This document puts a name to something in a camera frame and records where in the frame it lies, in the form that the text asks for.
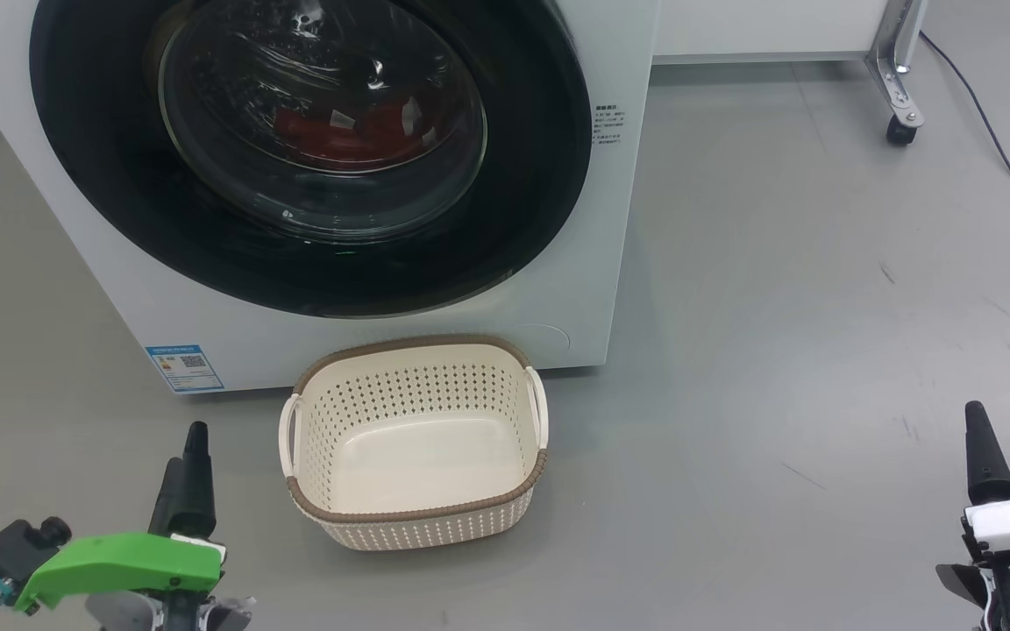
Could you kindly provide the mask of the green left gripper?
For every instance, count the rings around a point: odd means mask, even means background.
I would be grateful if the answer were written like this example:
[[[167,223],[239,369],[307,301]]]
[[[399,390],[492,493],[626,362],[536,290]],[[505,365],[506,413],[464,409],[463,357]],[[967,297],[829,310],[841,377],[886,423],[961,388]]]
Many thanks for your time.
[[[174,504],[174,532],[171,519]],[[88,536],[69,542],[21,587],[15,610],[31,615],[69,596],[140,592],[160,602],[163,630],[210,630],[212,593],[227,549],[217,526],[207,423],[191,424],[180,457],[168,460],[153,504],[149,534]]]

